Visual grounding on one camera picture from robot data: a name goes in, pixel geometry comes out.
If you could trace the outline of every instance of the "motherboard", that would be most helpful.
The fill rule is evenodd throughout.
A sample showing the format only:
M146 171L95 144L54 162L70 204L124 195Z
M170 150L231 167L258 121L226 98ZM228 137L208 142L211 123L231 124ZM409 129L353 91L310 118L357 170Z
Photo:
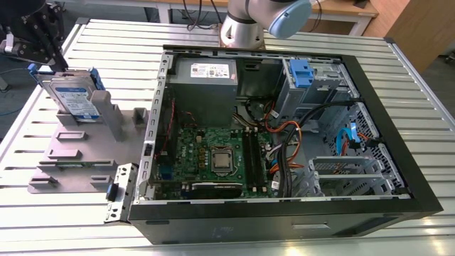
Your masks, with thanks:
M160 199L269 198L270 134L238 129L180 129L174 166L162 165Z

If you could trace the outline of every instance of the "metal plate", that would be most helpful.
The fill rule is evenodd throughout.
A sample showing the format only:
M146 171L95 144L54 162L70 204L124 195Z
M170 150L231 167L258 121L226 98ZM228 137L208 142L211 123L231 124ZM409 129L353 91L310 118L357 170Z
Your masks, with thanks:
M119 30L130 31L131 37ZM104 194L32 195L27 192L30 177L48 147L46 139L58 127L55 103L36 88L0 145L0 252L66 254L68 251L64 250L72 250L71 253L79 255L88 251L111 254L115 250L115 253L148 255L144 250L154 250L156 255L261 253L262 256L455 254L455 133L451 131L455 125L406 59L398 57L395 47L381 38L314 33L298 33L285 41L266 34L266 42L274 43L267 45L269 50L317 51L359 57L445 211L357 239L151 247L134 227L103 225ZM122 109L131 110L134 107L151 108L164 43L218 46L219 41L215 31L195 29L190 33L184 25L91 20L87 26L76 25L63 48L68 49L70 63L88 67L106 65L100 68L100 76L112 101Z

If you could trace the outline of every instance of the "ram slot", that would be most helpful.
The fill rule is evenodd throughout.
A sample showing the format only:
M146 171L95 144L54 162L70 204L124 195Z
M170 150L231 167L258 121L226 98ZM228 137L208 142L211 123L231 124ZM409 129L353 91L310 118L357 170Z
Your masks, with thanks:
M265 172L263 172L263 161L262 161L262 147L259 145L258 133L253 133L251 136L251 152L253 152L253 171L254 171L254 184L255 187L265 186Z
M243 159L247 177L247 187L258 191L265 186L265 174L262 165L262 148L258 141L258 134L243 133Z
M243 132L242 135L242 145L243 145L243 161L245 161L245 172L247 178L247 187L251 189L254 184L254 168L253 168L253 152L251 152L251 133Z

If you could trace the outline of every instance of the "green motherboard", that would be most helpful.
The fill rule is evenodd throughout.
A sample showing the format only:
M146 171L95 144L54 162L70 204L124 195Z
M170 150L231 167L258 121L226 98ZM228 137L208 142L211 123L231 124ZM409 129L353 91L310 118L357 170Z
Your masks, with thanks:
M274 196L270 182L267 182L263 156L258 165L265 183L261 187L249 186L251 175L249 176L247 172L251 167L247 167L243 151L246 145L243 133L246 132L237 129L196 128L184 128L179 131L174 167L160 166L163 179L168 181L162 183L160 199L187 199L186 186L196 182L239 183L243 185L241 198ZM270 134L261 132L254 134L259 142L255 153L263 155L265 146L270 143Z

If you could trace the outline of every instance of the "white sticker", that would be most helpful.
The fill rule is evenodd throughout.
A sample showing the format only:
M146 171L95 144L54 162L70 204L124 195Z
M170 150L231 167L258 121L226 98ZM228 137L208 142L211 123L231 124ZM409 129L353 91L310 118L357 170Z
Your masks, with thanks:
M56 94L76 118L98 119L100 117L98 109L87 99L88 92L84 88L58 87Z
M279 182L273 181L273 189L279 189Z
M230 65L195 63L191 65L191 77L230 78Z
M275 118L278 118L278 116L279 116L279 113L278 113L275 110L271 110L270 114L271 114Z

